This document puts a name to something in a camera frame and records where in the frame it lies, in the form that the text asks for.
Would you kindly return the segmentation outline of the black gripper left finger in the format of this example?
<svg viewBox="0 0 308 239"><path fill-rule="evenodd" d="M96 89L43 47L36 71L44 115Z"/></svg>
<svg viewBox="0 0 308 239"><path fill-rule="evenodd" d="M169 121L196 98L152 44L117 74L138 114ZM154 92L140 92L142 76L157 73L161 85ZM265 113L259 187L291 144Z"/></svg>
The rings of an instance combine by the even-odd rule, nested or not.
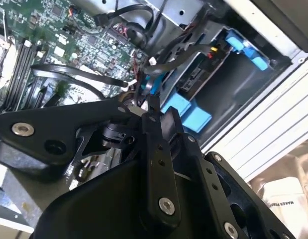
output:
<svg viewBox="0 0 308 239"><path fill-rule="evenodd" d="M71 163L108 148L123 149L126 158L118 166L136 162L140 170L141 223L174 230L181 213L160 116L155 96L142 116L115 100L5 113L0 115L0 162L54 181Z"/></svg>

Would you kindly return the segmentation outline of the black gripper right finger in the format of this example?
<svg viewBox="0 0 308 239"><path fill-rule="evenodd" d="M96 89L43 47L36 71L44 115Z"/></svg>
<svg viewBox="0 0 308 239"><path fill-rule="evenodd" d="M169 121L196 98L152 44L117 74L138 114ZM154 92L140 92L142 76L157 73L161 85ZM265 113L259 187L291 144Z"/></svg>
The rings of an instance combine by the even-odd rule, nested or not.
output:
<svg viewBox="0 0 308 239"><path fill-rule="evenodd" d="M233 168L216 153L203 154L184 132L178 111L162 115L162 133L171 147L174 172L189 180L185 206L198 216L208 239L292 239L294 236Z"/></svg>

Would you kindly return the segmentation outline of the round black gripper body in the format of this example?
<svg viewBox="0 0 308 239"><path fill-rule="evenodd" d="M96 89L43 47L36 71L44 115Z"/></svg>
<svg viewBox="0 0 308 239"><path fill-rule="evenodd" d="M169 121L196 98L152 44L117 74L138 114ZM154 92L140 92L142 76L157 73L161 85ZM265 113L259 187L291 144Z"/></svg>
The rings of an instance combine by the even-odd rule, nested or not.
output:
<svg viewBox="0 0 308 239"><path fill-rule="evenodd" d="M34 239L217 239L219 234L198 185L176 175L181 222L174 230L145 228L140 220L136 162L65 193L42 213Z"/></svg>

